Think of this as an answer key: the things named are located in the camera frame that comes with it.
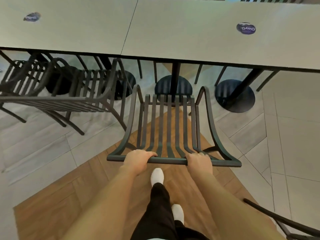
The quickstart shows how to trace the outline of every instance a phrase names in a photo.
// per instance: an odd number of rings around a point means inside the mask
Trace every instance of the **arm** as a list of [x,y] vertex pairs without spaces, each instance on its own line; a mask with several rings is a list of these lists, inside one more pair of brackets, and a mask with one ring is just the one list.
[[118,174],[89,202],[62,240],[122,239],[134,178],[153,156],[157,154],[144,150],[128,153]]
[[216,180],[208,155],[186,154],[188,171],[204,197],[224,240],[284,240],[266,220]]

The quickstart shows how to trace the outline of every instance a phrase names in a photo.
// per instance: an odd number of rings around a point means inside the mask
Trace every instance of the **wooden floor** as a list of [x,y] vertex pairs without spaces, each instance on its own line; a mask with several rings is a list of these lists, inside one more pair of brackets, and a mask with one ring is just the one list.
[[[180,113],[180,124],[182,125],[181,115],[182,113]],[[171,125],[173,130],[171,133],[171,143],[174,141],[173,121],[174,120],[172,120]],[[148,126],[147,138],[150,137],[150,125]],[[181,145],[182,131],[183,128],[180,126]],[[188,121],[188,138],[190,138],[190,131],[191,126],[190,121]],[[136,137],[137,132],[132,133],[130,142],[134,143]],[[157,131],[155,137],[155,141],[158,141]],[[166,143],[166,132],[163,138],[164,143]],[[20,240],[60,239],[89,200],[116,175],[122,163],[106,161],[106,157],[119,143],[120,142],[106,149],[16,206],[14,212]],[[201,143],[203,149],[211,146],[204,137],[201,138]],[[156,167],[161,167],[164,171],[164,185],[169,191],[171,202],[178,203],[182,206],[185,214],[185,225],[202,232],[210,239],[220,239],[205,200],[191,179],[186,166],[164,164],[149,164],[147,170],[135,179],[123,239],[130,239],[135,226],[144,214],[150,199],[150,175]],[[237,198],[248,198],[255,202],[229,168],[213,167],[213,173],[220,184]],[[272,224],[268,218],[266,219],[268,221],[267,224]]]

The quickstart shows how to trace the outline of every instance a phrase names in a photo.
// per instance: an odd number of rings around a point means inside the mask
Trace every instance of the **white sneaker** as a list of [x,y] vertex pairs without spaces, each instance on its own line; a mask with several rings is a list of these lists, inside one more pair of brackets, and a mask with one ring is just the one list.
[[173,218],[174,220],[178,220],[184,224],[184,214],[181,205],[179,204],[174,204],[171,207],[172,213],[173,213]]
[[163,184],[164,179],[165,179],[165,175],[163,174],[162,169],[156,168],[153,170],[151,174],[151,185],[153,186],[155,183]]

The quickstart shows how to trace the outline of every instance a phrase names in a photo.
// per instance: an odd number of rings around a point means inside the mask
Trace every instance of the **black pants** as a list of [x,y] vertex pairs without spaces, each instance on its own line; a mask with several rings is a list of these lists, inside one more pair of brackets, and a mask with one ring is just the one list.
[[181,221],[174,220],[169,193],[161,183],[153,185],[150,202],[146,212],[136,226],[131,240],[148,240],[152,238],[208,240],[203,234],[185,227]]

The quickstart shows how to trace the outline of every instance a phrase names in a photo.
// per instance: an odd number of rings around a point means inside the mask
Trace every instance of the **purple sticker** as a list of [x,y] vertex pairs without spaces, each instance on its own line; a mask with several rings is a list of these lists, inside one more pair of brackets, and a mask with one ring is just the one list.
[[251,35],[256,32],[256,27],[250,23],[242,22],[237,24],[237,30],[244,35]]
[[35,21],[38,21],[40,17],[41,17],[40,13],[33,12],[33,13],[30,13],[30,14],[26,15],[24,17],[23,21],[35,22]]

